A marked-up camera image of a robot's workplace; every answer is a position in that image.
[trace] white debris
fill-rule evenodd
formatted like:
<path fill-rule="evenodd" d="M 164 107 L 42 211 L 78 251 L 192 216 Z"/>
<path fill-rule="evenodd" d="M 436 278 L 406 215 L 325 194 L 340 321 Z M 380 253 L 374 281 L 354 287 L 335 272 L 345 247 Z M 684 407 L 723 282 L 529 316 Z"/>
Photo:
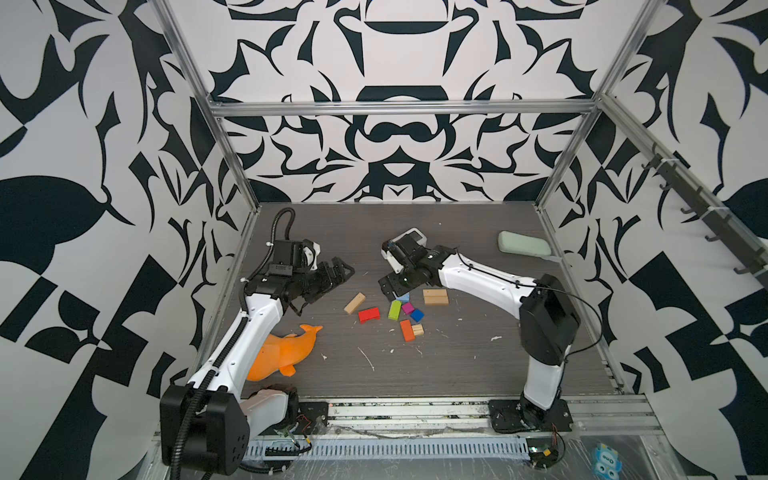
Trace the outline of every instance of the white debris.
<path fill-rule="evenodd" d="M 368 365 L 371 365 L 371 370 L 373 370 L 375 372 L 376 368 L 373 366 L 373 364 L 371 363 L 371 360 L 368 358 L 366 353 L 363 352 L 363 350 L 360 347 L 357 347 L 357 349 L 360 351 L 360 353 L 362 353 L 362 356 L 364 356 L 366 358 L 366 360 L 368 360 Z"/>

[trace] patterned wallpaper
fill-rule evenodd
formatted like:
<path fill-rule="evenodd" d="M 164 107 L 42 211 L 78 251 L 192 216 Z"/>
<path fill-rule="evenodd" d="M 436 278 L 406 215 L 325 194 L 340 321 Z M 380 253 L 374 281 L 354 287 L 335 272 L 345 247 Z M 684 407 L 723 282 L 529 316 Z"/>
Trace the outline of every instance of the patterned wallpaper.
<path fill-rule="evenodd" d="M 217 101 L 579 98 L 641 0 L 171 0 Z"/>
<path fill-rule="evenodd" d="M 2 477 L 135 478 L 248 209 L 144 0 L 0 2 Z"/>
<path fill-rule="evenodd" d="M 768 5 L 670 0 L 614 93 L 768 239 Z"/>
<path fill-rule="evenodd" d="M 618 98 L 768 238 L 761 0 L 670 0 Z M 547 204 L 624 379 L 645 393 L 689 475 L 768 475 L 768 292 L 605 116 Z"/>
<path fill-rule="evenodd" d="M 578 114 L 228 118 L 260 201 L 535 200 Z"/>

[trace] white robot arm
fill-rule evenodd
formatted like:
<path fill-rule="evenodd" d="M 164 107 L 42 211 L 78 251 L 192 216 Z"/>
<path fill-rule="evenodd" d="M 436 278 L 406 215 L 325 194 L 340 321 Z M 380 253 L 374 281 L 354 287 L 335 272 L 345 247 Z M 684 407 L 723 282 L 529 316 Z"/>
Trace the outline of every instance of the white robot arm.
<path fill-rule="evenodd" d="M 558 402 L 564 360 L 581 321 L 562 285 L 553 276 L 540 280 L 502 272 L 472 262 L 456 249 L 427 248 L 426 237 L 416 228 L 387 240 L 382 256 L 394 270 L 379 280 L 388 299 L 427 283 L 477 296 L 520 320 L 523 347 L 528 352 L 528 378 L 514 412 L 492 425 L 509 433 L 548 426 Z"/>
<path fill-rule="evenodd" d="M 285 213 L 291 214 L 285 240 L 275 240 Z M 289 240 L 294 216 L 292 208 L 275 216 L 269 252 L 243 282 L 240 311 L 213 354 L 185 386 L 169 386 L 161 398 L 161 451 L 171 480 L 179 478 L 181 468 L 231 475 L 252 436 L 296 424 L 296 389 L 271 386 L 241 402 L 243 384 L 286 309 L 300 316 L 306 305 L 345 283 L 355 270 L 338 257 L 332 264 L 318 263 L 317 243 Z M 300 296 L 304 304 L 297 309 L 293 301 Z"/>

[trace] wooden block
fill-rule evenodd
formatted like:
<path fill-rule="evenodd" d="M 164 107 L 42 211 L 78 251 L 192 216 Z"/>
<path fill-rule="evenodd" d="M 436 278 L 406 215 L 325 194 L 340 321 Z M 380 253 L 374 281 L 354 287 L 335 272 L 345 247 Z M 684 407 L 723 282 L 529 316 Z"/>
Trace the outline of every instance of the wooden block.
<path fill-rule="evenodd" d="M 425 305 L 448 305 L 449 302 L 448 302 L 447 296 L 425 296 L 424 304 Z"/>
<path fill-rule="evenodd" d="M 427 289 L 424 292 L 425 305 L 448 305 L 448 290 Z"/>
<path fill-rule="evenodd" d="M 398 300 L 395 300 L 392 302 L 392 305 L 389 306 L 389 318 L 393 320 L 399 320 L 400 319 L 400 306 L 402 303 L 400 303 Z"/>
<path fill-rule="evenodd" d="M 344 311 L 347 315 L 352 315 L 355 310 L 360 306 L 360 303 L 363 303 L 366 301 L 366 296 L 362 293 L 358 293 L 355 295 L 355 298 L 352 299 L 351 302 L 347 303 L 344 307 Z"/>
<path fill-rule="evenodd" d="M 424 297 L 428 296 L 448 296 L 448 290 L 442 288 L 424 289 Z"/>
<path fill-rule="evenodd" d="M 411 328 L 410 320 L 403 320 L 400 322 L 400 328 L 402 329 L 402 338 L 406 339 L 406 342 L 412 342 L 416 339 L 413 335 L 413 328 Z"/>

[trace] hook rack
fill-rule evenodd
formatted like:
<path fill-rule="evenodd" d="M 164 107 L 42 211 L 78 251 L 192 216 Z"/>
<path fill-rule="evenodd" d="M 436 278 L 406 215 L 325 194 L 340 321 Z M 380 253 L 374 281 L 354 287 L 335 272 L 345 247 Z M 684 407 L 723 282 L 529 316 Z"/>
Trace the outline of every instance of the hook rack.
<path fill-rule="evenodd" d="M 738 275 L 751 273 L 768 290 L 768 253 L 763 242 L 746 227 L 728 207 L 709 191 L 688 168 L 676 158 L 662 158 L 660 154 L 643 166 L 654 168 L 664 179 L 661 190 L 674 190 L 688 205 L 683 214 L 699 215 L 712 230 L 706 235 L 708 242 L 720 241 L 742 263 L 733 269 Z"/>

